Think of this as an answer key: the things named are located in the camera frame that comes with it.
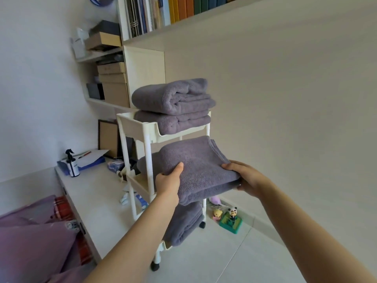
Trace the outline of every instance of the person's right arm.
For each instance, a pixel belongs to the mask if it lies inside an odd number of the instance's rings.
[[[238,190],[257,197],[308,283],[376,283],[376,278],[270,179],[244,163],[224,169],[242,176]]]

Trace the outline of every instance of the spray bottle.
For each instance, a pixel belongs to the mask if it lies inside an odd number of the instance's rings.
[[[80,171],[78,170],[76,159],[71,155],[71,153],[73,154],[71,149],[68,149],[66,151],[66,154],[67,154],[66,163],[69,169],[70,176],[74,177],[74,176],[78,176],[80,174]]]

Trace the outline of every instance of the person's left arm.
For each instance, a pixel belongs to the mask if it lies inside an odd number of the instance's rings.
[[[84,283],[142,282],[178,205],[179,163],[156,177],[157,196]]]

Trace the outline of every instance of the person's left hand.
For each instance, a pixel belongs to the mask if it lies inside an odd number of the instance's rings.
[[[178,199],[179,176],[183,171],[183,163],[180,162],[168,176],[158,174],[156,176],[157,195],[168,194]]]

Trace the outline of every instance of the forearm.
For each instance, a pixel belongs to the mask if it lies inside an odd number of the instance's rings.
[[[177,195],[158,195],[85,283],[142,282],[177,203]]]
[[[274,185],[267,188],[260,200],[307,282],[377,282],[356,258],[279,188]]]

